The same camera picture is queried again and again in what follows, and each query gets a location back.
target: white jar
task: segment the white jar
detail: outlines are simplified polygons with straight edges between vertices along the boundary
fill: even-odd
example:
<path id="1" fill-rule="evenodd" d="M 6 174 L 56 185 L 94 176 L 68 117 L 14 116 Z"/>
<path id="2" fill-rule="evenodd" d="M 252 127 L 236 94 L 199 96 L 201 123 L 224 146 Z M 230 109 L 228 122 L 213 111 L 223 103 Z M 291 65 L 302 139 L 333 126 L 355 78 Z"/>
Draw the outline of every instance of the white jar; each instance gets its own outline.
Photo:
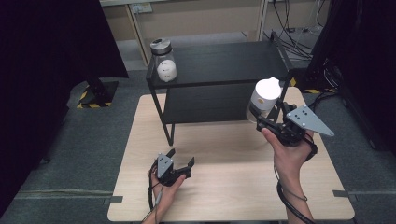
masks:
<path id="1" fill-rule="evenodd" d="M 169 82 L 175 79 L 177 77 L 177 69 L 171 41 L 168 39 L 156 39 L 151 42 L 150 48 L 160 80 Z"/>

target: jar lid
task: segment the jar lid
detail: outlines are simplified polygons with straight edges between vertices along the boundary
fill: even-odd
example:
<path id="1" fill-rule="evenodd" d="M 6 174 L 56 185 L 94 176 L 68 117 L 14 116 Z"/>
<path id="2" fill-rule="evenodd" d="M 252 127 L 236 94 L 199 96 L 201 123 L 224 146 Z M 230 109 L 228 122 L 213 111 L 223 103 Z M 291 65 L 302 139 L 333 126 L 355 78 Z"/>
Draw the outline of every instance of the jar lid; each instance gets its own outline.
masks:
<path id="1" fill-rule="evenodd" d="M 171 41 L 168 39 L 156 39 L 149 44 L 151 53 L 154 55 L 164 55 L 172 50 Z"/>

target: wire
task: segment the wire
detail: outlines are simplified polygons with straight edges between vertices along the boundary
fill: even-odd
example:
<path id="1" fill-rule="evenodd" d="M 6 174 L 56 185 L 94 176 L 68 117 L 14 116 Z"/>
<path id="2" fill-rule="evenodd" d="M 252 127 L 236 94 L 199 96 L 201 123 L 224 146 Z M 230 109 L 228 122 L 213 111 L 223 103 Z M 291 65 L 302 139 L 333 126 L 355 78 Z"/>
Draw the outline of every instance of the wire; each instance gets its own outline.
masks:
<path id="1" fill-rule="evenodd" d="M 320 104 L 321 101 L 325 99 L 329 99 L 331 97 L 334 97 L 338 95 L 338 92 L 332 93 L 332 94 L 326 94 L 326 92 L 322 92 L 316 99 L 315 101 L 310 104 L 308 107 L 312 109 L 312 111 L 315 113 L 316 107 Z"/>
<path id="2" fill-rule="evenodd" d="M 155 160 L 154 163 L 152 163 L 151 168 L 148 171 L 148 205 L 150 210 L 154 208 L 152 204 L 152 189 L 160 183 L 158 182 L 154 187 L 152 187 L 151 175 L 153 172 L 155 172 L 155 169 L 157 169 L 156 166 L 157 166 L 157 160 Z"/>
<path id="3" fill-rule="evenodd" d="M 318 23 L 318 25 L 321 26 L 321 27 L 323 27 L 323 25 L 320 24 L 320 22 L 319 22 L 319 14 L 320 14 L 320 11 L 321 11 L 321 9 L 322 9 L 322 7 L 323 7 L 324 1 L 325 1 L 325 0 L 323 0 L 322 3 L 320 4 L 320 7 L 319 7 L 318 13 L 317 13 L 317 23 Z"/>
<path id="4" fill-rule="evenodd" d="M 308 217 L 304 216 L 302 213 L 300 213 L 285 197 L 285 195 L 283 194 L 282 191 L 282 185 L 280 184 L 280 181 L 277 182 L 276 185 L 276 189 L 277 189 L 277 194 L 279 195 L 280 200 L 282 201 L 283 204 L 286 205 L 286 207 L 295 215 L 297 216 L 297 218 L 299 218 L 301 221 L 303 221 L 304 223 L 309 223 L 312 224 L 315 222 L 312 221 L 311 219 L 309 219 Z"/>
<path id="5" fill-rule="evenodd" d="M 149 215 L 152 213 L 152 211 L 153 211 L 156 207 L 157 207 L 157 204 L 156 204 L 152 209 L 149 210 L 148 214 L 142 219 L 141 222 L 146 221 L 146 219 L 149 217 Z"/>
<path id="6" fill-rule="evenodd" d="M 265 37 L 267 37 L 268 40 L 271 40 L 271 38 L 268 36 L 267 33 L 263 32 L 263 34 L 265 35 Z M 296 56 L 302 57 L 302 59 L 297 59 L 297 58 L 289 58 L 289 59 L 299 60 L 299 61 L 310 61 L 310 60 L 311 60 L 310 58 L 307 58 L 306 55 L 303 55 L 303 54 L 301 54 L 301 53 L 298 52 L 298 51 L 294 51 L 294 46 L 293 46 L 291 43 L 288 43 L 288 42 L 286 42 L 286 41 L 284 41 L 284 40 L 282 40 L 282 39 L 280 39 L 280 41 L 283 43 L 282 46 L 283 46 L 283 48 L 285 49 L 285 51 L 288 51 L 288 52 L 290 52 L 290 53 L 293 53 L 293 54 L 295 54 Z"/>
<path id="7" fill-rule="evenodd" d="M 290 52 L 290 53 L 296 54 L 297 56 L 300 56 L 300 57 L 303 57 L 303 58 L 306 58 L 306 59 L 311 59 L 312 57 L 310 56 L 310 54 L 309 54 L 308 52 L 304 51 L 303 49 L 301 49 L 301 48 L 298 46 L 298 45 L 299 45 L 298 42 L 296 42 L 296 41 L 291 37 L 291 34 L 290 34 L 290 32 L 288 31 L 288 30 L 290 29 L 290 28 L 289 28 L 290 1 L 289 1 L 289 0 L 285 0 L 285 9 L 286 9 L 286 20 L 285 20 L 285 24 L 283 24 L 283 23 L 282 23 L 282 20 L 280 19 L 280 15 L 279 15 L 279 12 L 278 12 L 278 10 L 277 10 L 277 8 L 276 8 L 276 2 L 275 2 L 275 1 L 273 2 L 273 5 L 274 5 L 274 9 L 275 9 L 277 18 L 278 18 L 278 20 L 279 20 L 279 23 L 280 23 L 280 25 L 281 25 L 281 27 L 282 27 L 282 32 L 280 33 L 279 38 L 282 36 L 283 33 L 285 33 L 286 36 L 288 37 L 288 39 L 290 40 L 290 42 L 292 43 L 292 44 L 289 44 L 289 43 L 288 43 L 288 44 L 289 44 L 289 45 L 292 45 L 292 46 L 294 47 L 294 49 L 286 48 L 285 50 L 288 51 L 288 52 Z"/>
<path id="8" fill-rule="evenodd" d="M 309 24 L 310 21 L 311 21 L 312 15 L 313 15 L 313 13 L 314 13 L 315 3 L 314 3 L 314 5 L 311 7 L 311 12 L 309 13 L 308 20 L 306 21 L 307 24 Z M 308 26 L 305 26 L 305 27 L 303 28 L 303 30 L 300 32 L 300 34 L 298 35 L 297 43 L 300 42 L 301 34 L 302 34 L 303 32 L 306 32 L 306 31 L 309 31 Z"/>
<path id="9" fill-rule="evenodd" d="M 310 59 L 289 58 L 291 61 L 311 61 Z"/>
<path id="10" fill-rule="evenodd" d="M 325 63 L 323 64 L 323 76 L 326 78 L 329 84 L 337 90 L 344 82 L 342 72 L 338 69 L 336 64 L 334 64 L 329 59 L 326 59 Z"/>

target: wooden table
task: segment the wooden table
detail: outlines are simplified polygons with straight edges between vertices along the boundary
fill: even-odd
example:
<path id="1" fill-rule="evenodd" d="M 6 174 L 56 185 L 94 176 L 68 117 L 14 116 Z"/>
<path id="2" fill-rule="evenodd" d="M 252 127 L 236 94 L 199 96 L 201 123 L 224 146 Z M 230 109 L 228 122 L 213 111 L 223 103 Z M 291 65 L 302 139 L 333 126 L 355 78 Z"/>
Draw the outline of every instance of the wooden table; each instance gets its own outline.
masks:
<path id="1" fill-rule="evenodd" d="M 160 102 L 165 95 L 160 94 Z M 303 105 L 296 88 L 289 88 L 289 104 Z M 318 155 L 301 171 L 308 204 L 316 220 L 347 220 L 354 217 L 348 198 L 334 197 L 344 190 L 329 154 L 318 134 Z M 256 124 L 247 120 L 178 124 L 173 156 L 175 169 L 192 157 L 192 177 L 185 180 L 174 205 L 163 221 L 282 220 L 286 210 L 276 193 L 273 150 Z M 147 171 L 158 153 L 168 146 L 151 95 L 140 98 L 111 203 L 112 221 L 140 221 L 149 211 Z"/>

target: fingers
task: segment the fingers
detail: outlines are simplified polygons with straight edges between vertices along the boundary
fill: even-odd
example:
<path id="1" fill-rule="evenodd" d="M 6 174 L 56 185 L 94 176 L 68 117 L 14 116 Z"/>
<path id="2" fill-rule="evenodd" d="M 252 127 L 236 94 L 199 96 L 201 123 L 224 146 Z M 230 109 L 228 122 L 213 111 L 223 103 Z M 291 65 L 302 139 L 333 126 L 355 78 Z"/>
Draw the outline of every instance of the fingers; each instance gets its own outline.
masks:
<path id="1" fill-rule="evenodd" d="M 148 170 L 148 176 L 150 176 L 150 172 L 151 171 L 151 176 L 155 176 L 155 172 L 157 172 L 157 166 L 154 166 L 153 168 L 151 168 L 150 170 Z"/>
<path id="2" fill-rule="evenodd" d="M 314 132 L 313 131 L 311 131 L 311 130 L 306 130 L 306 132 L 305 132 L 306 134 L 308 134 L 309 136 L 311 136 L 311 138 L 313 138 L 314 137 Z"/>
<path id="3" fill-rule="evenodd" d="M 186 179 L 186 175 L 181 175 L 178 177 L 178 179 L 176 180 L 176 182 L 172 185 L 172 189 L 173 190 L 177 190 L 181 184 L 183 184 L 184 180 Z"/>
<path id="4" fill-rule="evenodd" d="M 152 186 L 155 186 L 155 187 L 157 187 L 158 183 L 160 182 L 158 180 L 157 176 L 155 175 L 156 170 L 157 170 L 156 167 L 153 170 L 148 170 L 148 176 L 151 178 Z"/>
<path id="5" fill-rule="evenodd" d="M 282 147 L 282 144 L 279 142 L 277 137 L 268 129 L 263 128 L 262 134 L 264 135 L 265 139 L 271 144 L 271 146 L 276 149 Z"/>

